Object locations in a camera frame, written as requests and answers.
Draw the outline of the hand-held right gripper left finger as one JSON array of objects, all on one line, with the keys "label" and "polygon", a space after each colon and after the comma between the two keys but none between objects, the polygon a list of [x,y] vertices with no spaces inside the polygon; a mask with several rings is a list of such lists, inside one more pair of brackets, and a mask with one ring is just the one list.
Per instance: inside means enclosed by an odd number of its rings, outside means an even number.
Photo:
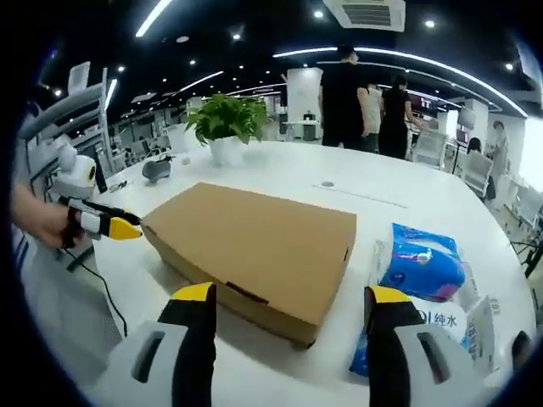
[{"label": "hand-held right gripper left finger", "polygon": [[216,285],[175,292],[109,355],[90,388],[97,406],[210,406],[216,360]]}]

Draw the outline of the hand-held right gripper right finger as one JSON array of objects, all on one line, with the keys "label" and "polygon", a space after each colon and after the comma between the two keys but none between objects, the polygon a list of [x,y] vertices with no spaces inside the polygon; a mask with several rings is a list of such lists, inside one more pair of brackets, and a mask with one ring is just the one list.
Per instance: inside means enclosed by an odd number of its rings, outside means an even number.
[{"label": "hand-held right gripper right finger", "polygon": [[445,329],[423,322],[401,291],[365,288],[371,406],[486,406],[495,390]]}]

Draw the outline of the person's left hand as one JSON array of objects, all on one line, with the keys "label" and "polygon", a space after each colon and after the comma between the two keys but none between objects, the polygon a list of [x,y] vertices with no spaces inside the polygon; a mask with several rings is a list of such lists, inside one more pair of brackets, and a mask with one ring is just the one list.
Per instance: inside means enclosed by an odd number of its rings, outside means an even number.
[{"label": "person's left hand", "polygon": [[36,237],[50,248],[74,248],[86,233],[69,221],[69,208],[57,203],[43,203],[38,214]]}]

